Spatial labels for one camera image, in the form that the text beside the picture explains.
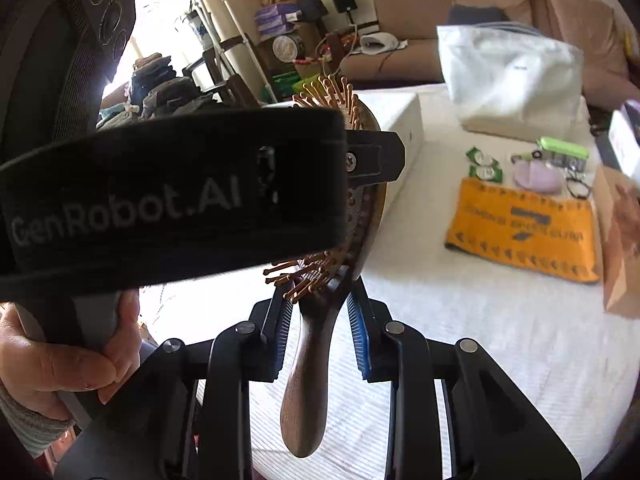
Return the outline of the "person's left hand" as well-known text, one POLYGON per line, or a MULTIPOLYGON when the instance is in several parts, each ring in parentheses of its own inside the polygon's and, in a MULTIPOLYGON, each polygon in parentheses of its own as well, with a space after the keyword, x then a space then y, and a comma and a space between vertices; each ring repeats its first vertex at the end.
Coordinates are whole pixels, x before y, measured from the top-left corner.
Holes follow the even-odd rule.
POLYGON ((1 319, 3 387, 24 408, 55 420, 72 418, 60 391, 95 391, 101 402, 111 400, 140 366, 139 313, 139 292, 123 292, 117 330, 99 353, 27 338, 16 305, 7 304, 1 319))

